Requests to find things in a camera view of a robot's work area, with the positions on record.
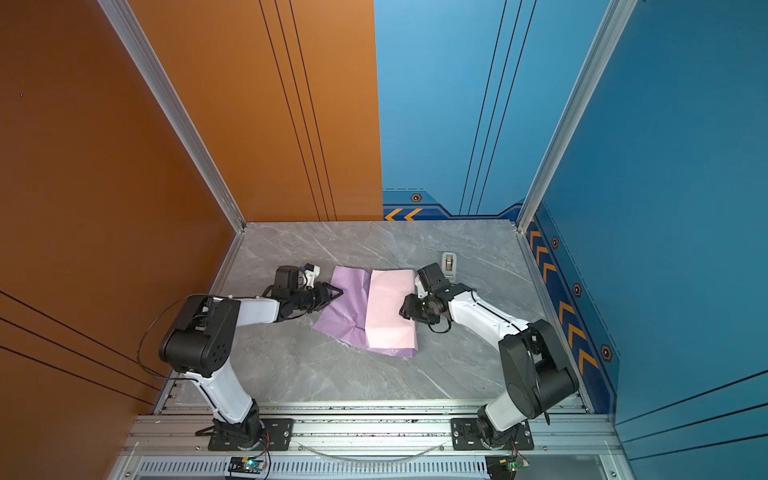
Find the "purple wrapping paper sheet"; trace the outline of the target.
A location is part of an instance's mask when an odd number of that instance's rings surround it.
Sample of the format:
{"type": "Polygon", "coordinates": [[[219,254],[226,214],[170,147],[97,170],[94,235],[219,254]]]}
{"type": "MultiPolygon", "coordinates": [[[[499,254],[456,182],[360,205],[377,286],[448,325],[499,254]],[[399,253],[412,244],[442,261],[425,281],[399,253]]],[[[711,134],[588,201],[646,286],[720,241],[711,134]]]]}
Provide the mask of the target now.
{"type": "Polygon", "coordinates": [[[392,357],[418,353],[416,323],[400,315],[416,292],[416,272],[338,266],[331,284],[343,294],[323,309],[313,328],[355,348],[392,357]]]}

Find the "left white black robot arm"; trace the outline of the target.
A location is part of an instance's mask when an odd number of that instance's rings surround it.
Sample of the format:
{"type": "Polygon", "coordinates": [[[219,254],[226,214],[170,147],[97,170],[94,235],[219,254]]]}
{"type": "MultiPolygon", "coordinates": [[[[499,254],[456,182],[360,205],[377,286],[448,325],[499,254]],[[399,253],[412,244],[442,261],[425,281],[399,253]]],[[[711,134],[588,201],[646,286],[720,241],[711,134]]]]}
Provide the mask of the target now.
{"type": "Polygon", "coordinates": [[[257,401],[246,393],[230,356],[240,327],[267,325],[320,311],[344,291],[317,279],[313,264],[280,266],[273,283],[253,297],[195,294],[185,299],[159,347],[160,359],[191,382],[212,411],[212,425],[198,431],[209,448],[251,450],[268,430],[257,401]]]}

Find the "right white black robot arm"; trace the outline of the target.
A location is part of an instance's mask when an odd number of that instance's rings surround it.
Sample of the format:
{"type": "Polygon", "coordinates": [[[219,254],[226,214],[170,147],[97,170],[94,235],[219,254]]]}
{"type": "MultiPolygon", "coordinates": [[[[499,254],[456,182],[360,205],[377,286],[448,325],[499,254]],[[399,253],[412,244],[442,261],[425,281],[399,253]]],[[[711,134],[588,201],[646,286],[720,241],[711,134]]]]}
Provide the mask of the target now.
{"type": "Polygon", "coordinates": [[[416,291],[405,296],[400,315],[430,327],[446,319],[495,347],[506,392],[478,410],[481,441],[491,449],[509,443],[524,422],[545,415],[580,388],[570,354],[554,326],[514,317],[475,290],[451,282],[437,263],[417,271],[416,291]]]}

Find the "white tape dispenser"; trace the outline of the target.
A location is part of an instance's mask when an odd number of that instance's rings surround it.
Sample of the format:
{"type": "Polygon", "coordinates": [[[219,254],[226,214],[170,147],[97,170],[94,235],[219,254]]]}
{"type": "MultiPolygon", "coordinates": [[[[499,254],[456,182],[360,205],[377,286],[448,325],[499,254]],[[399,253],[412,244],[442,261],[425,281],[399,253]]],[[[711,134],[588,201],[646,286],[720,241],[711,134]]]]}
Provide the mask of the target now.
{"type": "Polygon", "coordinates": [[[456,281],[457,256],[453,252],[444,252],[441,257],[441,270],[450,282],[456,281]]]}

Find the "right green circuit board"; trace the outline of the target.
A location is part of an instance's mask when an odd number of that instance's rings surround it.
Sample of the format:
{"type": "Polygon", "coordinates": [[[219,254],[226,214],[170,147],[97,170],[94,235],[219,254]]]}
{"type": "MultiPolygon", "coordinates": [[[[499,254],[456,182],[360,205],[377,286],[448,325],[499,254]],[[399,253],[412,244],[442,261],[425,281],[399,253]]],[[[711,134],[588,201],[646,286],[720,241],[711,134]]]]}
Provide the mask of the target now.
{"type": "Polygon", "coordinates": [[[517,463],[514,459],[487,456],[485,462],[490,480],[514,480],[517,475],[517,463]]]}

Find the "green circuit board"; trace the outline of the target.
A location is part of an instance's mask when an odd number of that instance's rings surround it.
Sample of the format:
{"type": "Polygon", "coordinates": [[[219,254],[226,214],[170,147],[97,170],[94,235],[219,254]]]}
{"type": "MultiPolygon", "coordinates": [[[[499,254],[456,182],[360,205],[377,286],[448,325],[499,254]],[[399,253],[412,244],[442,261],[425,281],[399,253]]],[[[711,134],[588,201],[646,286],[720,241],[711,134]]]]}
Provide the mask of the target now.
{"type": "Polygon", "coordinates": [[[231,457],[227,467],[229,478],[255,478],[266,472],[267,461],[263,457],[231,457]]]}
{"type": "Polygon", "coordinates": [[[487,456],[485,462],[490,480],[514,480],[517,475],[517,463],[514,459],[487,456]]]}

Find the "left green circuit board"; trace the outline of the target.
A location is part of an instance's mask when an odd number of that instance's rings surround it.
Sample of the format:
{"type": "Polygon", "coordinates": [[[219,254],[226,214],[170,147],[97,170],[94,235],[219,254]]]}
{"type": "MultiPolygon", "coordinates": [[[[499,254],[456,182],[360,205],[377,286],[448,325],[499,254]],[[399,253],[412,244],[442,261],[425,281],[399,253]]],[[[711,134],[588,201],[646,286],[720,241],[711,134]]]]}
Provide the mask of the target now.
{"type": "Polygon", "coordinates": [[[267,461],[263,457],[231,457],[227,467],[229,478],[255,478],[266,472],[267,461]]]}

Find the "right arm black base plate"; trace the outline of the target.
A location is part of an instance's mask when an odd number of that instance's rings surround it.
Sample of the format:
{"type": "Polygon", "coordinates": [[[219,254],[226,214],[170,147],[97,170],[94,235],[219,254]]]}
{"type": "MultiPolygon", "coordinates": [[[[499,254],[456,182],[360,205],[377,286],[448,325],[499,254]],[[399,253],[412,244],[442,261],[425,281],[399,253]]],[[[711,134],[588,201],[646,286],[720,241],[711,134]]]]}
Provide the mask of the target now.
{"type": "Polygon", "coordinates": [[[477,417],[459,417],[450,420],[450,428],[452,445],[457,451],[532,451],[535,448],[527,421],[505,431],[498,431],[487,420],[477,417]]]}

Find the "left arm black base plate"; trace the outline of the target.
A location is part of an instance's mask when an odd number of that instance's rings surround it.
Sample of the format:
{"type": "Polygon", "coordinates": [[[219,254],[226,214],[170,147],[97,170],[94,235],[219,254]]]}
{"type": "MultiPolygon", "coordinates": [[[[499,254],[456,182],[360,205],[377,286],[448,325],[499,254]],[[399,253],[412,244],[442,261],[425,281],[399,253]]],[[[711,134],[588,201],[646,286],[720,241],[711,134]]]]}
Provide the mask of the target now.
{"type": "Polygon", "coordinates": [[[293,429],[292,418],[257,419],[236,425],[215,420],[208,450],[285,452],[290,447],[293,429]]]}

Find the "aluminium front rail frame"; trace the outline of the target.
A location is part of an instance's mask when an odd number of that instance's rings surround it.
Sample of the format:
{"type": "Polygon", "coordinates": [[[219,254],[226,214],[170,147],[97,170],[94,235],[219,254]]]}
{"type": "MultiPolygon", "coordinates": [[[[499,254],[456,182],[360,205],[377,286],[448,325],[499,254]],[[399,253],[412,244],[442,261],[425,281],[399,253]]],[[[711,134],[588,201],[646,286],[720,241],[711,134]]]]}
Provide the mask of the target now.
{"type": "Polygon", "coordinates": [[[450,420],[476,417],[476,400],[265,403],[261,419],[292,418],[285,452],[209,451],[212,425],[200,405],[139,417],[111,470],[114,479],[489,479],[485,458],[509,457],[515,479],[629,479],[613,426],[572,396],[527,421],[532,451],[457,451],[450,420]],[[266,472],[229,478],[231,457],[263,457],[266,472]]]}

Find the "left aluminium corner post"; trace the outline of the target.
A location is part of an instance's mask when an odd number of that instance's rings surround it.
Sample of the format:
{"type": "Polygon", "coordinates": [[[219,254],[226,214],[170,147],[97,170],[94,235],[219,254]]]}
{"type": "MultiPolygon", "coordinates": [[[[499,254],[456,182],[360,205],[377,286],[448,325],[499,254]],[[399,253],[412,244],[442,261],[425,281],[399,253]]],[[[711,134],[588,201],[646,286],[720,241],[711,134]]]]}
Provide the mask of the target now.
{"type": "Polygon", "coordinates": [[[98,4],[233,230],[242,233],[245,217],[129,3],[98,4]]]}

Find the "aluminium corner post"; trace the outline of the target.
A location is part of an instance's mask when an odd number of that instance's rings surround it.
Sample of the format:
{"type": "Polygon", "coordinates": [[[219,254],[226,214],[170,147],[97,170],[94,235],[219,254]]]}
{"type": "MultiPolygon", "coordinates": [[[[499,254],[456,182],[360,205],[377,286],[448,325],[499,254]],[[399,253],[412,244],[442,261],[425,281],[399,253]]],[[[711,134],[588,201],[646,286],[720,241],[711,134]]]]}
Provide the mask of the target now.
{"type": "Polygon", "coordinates": [[[245,217],[129,3],[98,4],[233,230],[242,233],[245,217]]]}
{"type": "Polygon", "coordinates": [[[515,222],[520,234],[532,222],[637,3],[609,2],[515,222]]]}

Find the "right aluminium corner post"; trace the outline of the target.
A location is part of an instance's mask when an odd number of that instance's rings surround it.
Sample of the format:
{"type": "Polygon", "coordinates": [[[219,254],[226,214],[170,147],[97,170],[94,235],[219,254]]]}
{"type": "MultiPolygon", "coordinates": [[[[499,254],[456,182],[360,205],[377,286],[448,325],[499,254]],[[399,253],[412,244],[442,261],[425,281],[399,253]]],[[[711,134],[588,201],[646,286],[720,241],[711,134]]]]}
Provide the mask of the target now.
{"type": "Polygon", "coordinates": [[[520,234],[532,222],[637,3],[609,2],[515,222],[520,234]]]}

